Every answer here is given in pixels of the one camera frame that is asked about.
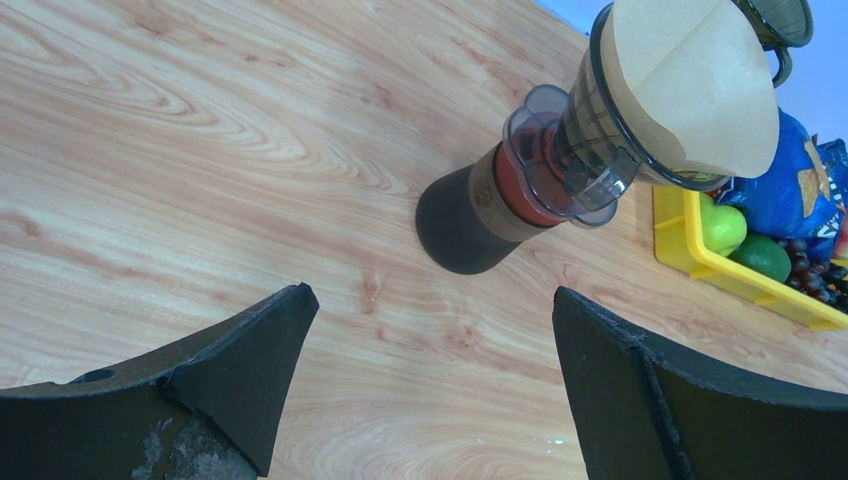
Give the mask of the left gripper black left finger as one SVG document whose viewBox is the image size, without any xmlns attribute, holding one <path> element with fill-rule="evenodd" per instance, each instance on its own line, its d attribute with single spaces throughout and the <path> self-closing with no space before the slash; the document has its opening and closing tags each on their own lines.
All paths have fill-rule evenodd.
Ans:
<svg viewBox="0 0 848 480">
<path fill-rule="evenodd" d="M 319 304 L 292 285 L 146 354 L 1 393 L 5 479 L 258 479 Z"/>
</svg>

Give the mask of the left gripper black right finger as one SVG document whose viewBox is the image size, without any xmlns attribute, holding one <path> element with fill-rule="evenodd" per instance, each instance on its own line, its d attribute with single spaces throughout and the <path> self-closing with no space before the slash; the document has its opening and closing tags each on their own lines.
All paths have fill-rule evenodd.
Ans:
<svg viewBox="0 0 848 480">
<path fill-rule="evenodd" d="M 592 479 L 843 479 L 847 398 L 725 363 L 565 287 L 552 324 Z"/>
</svg>

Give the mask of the smoky transparent coffee dripper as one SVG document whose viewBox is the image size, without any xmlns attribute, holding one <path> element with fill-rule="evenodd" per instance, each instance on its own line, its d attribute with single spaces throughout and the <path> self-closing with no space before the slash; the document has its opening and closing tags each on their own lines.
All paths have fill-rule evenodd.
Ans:
<svg viewBox="0 0 848 480">
<path fill-rule="evenodd" d="M 574 222 L 607 223 L 635 182 L 706 192 L 727 176 L 669 167 L 636 138 L 613 98 L 603 70 L 603 33 L 612 8 L 596 17 L 572 87 L 533 87 L 503 126 L 493 164 L 494 187 L 505 210 L 534 228 Z"/>
</svg>

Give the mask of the brown paper coffee filter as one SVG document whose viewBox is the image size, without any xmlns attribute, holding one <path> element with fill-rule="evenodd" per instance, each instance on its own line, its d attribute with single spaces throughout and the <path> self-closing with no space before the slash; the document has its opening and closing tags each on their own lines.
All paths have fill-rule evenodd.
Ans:
<svg viewBox="0 0 848 480">
<path fill-rule="evenodd" d="M 766 56 L 730 1 L 615 1 L 605 81 L 643 148 L 675 170 L 755 178 L 771 166 L 778 107 Z"/>
</svg>

